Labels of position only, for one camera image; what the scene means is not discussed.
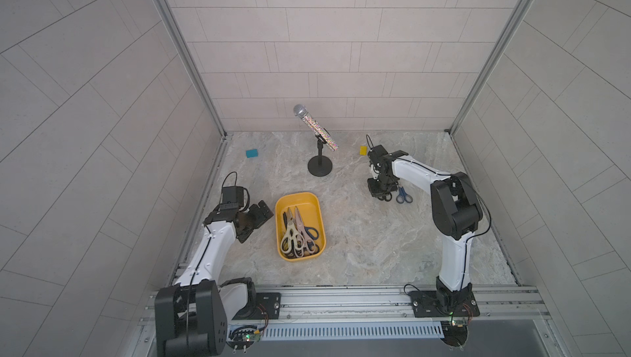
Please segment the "blue handled scissors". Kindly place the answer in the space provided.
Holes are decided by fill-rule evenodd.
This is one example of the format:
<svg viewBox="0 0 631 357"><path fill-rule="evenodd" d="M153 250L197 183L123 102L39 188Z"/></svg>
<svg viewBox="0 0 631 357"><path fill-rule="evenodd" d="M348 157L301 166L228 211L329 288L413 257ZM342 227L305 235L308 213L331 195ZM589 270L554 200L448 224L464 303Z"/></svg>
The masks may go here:
<svg viewBox="0 0 631 357"><path fill-rule="evenodd" d="M399 186L396 202L398 204L411 204L413 202L413 197L406 192L404 187Z"/></svg>

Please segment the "yellow storage box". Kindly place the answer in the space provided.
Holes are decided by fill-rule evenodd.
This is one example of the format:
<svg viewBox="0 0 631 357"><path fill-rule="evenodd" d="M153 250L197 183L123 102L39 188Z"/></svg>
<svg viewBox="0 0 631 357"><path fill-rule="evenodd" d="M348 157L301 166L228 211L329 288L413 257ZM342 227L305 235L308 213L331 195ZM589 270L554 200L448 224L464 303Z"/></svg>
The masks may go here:
<svg viewBox="0 0 631 357"><path fill-rule="evenodd" d="M295 207L298 207L305 225L308 227L314 227L318 230L318 232L320 232L320 237L316 241L317 245L320 247L320 252L316 255L309 255L304 258L286 258L285 255L281 253L280 244L285 232L283 213L287 209L291 209L295 217ZM304 261L310 258L316 258L324 251L326 247L325 227L320 210L320 201L314 194L302 192L283 196L276 203L275 211L277 248L279 255L283 259L289 262Z"/></svg>

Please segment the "large black scissors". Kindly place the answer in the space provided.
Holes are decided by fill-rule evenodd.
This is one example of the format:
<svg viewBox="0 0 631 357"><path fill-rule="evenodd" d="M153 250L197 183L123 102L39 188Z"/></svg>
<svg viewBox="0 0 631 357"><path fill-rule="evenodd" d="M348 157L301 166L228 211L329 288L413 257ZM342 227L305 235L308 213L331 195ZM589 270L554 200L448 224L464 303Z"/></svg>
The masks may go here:
<svg viewBox="0 0 631 357"><path fill-rule="evenodd" d="M286 258L304 258L320 252L320 247L316 243L320 233L314 227L304 224L300 212L297 212L297 217L294 217L289 209L283 213L283 220L285 232L280 250Z"/></svg>

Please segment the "black handled scissors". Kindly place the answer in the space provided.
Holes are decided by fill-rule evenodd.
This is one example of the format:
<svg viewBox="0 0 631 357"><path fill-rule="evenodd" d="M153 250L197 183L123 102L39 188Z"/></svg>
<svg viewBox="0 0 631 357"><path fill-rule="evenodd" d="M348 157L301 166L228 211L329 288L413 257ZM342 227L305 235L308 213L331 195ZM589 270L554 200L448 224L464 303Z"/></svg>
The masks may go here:
<svg viewBox="0 0 631 357"><path fill-rule="evenodd" d="M383 192L379 193L377 196L377 199L379 199L380 201L385 201L385 202L391 201L392 198L393 196L392 196L391 190L384 190Z"/></svg>

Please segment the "cream handled scissors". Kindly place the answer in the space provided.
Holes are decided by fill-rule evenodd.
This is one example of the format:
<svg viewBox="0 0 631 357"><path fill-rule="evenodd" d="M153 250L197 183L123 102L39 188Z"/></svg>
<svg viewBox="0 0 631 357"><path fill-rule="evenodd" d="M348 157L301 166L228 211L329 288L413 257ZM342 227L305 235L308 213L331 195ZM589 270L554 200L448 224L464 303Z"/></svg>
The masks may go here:
<svg viewBox="0 0 631 357"><path fill-rule="evenodd" d="M283 213L285 232L281 240L281 252L288 258L302 258L304 256L305 239L298 230L297 223L294 219L291 209L287 209Z"/></svg>

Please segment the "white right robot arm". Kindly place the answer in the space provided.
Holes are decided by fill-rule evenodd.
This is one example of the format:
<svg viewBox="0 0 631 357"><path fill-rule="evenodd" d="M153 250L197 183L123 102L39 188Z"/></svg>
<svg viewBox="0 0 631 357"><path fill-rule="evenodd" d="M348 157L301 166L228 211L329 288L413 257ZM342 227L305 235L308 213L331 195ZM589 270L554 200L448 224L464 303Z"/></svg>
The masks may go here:
<svg viewBox="0 0 631 357"><path fill-rule="evenodd" d="M372 177L367 180L371 196L389 201L401 188L400 181L417 186L431 197L432 219L442 234L442 264L436 280L436 297L443 311L452 311L470 299L471 241L476 237L483 210L470 178L420 163L404 151L393 153L377 145L367 156Z"/></svg>

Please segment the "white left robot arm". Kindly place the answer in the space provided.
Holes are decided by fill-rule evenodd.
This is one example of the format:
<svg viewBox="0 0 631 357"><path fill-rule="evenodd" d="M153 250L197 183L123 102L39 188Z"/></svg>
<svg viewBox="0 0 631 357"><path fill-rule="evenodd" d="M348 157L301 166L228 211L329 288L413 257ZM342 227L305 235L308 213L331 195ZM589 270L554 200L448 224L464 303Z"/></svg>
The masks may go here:
<svg viewBox="0 0 631 357"><path fill-rule="evenodd" d="M223 264L235 241L244 242L273 217L264 201L246 211L219 204L203 222L203 237L184 273L159 290L154 302L158 356L217 356L234 341L229 324L258 310L251 278L218 284Z"/></svg>

